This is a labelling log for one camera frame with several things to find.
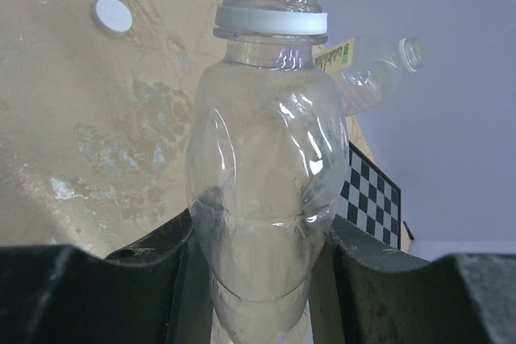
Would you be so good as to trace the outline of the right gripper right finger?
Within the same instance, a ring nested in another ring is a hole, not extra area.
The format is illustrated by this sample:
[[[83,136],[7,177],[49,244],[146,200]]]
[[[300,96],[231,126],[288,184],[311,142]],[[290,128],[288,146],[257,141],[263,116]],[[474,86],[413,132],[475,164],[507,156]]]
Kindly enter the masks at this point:
[[[428,262],[334,220],[318,258],[318,342],[514,341],[514,255]]]

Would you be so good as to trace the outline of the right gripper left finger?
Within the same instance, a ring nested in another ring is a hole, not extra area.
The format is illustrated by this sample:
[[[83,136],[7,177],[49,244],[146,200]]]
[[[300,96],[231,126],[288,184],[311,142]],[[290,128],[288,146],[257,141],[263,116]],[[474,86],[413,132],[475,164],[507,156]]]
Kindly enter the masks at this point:
[[[189,343],[202,267],[188,212],[99,258],[74,245],[1,249],[4,343]]]

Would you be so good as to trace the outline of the small clear plastic bottle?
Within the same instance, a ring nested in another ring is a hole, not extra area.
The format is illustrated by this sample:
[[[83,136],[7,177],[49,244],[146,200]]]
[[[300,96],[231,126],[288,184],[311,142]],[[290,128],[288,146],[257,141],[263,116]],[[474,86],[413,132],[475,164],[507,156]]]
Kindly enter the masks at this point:
[[[225,56],[201,75],[186,151],[190,216],[220,325],[234,343],[287,343],[348,168],[343,103],[313,59],[318,0],[224,0]]]

